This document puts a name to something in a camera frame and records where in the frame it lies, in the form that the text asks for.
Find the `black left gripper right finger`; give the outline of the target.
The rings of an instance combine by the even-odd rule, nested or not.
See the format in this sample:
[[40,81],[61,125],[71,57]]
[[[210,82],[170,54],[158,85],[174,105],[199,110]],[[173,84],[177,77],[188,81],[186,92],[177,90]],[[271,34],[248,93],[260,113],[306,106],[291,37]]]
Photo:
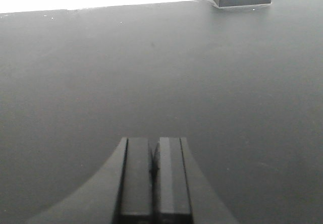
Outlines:
[[154,154],[155,223],[238,223],[198,166],[184,137],[161,137]]

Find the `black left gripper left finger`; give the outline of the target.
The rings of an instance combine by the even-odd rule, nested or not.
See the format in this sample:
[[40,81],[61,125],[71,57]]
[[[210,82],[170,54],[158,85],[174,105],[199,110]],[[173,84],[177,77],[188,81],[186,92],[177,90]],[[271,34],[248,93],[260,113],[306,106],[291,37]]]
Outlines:
[[84,184],[28,223],[150,223],[151,154],[145,138],[123,137]]

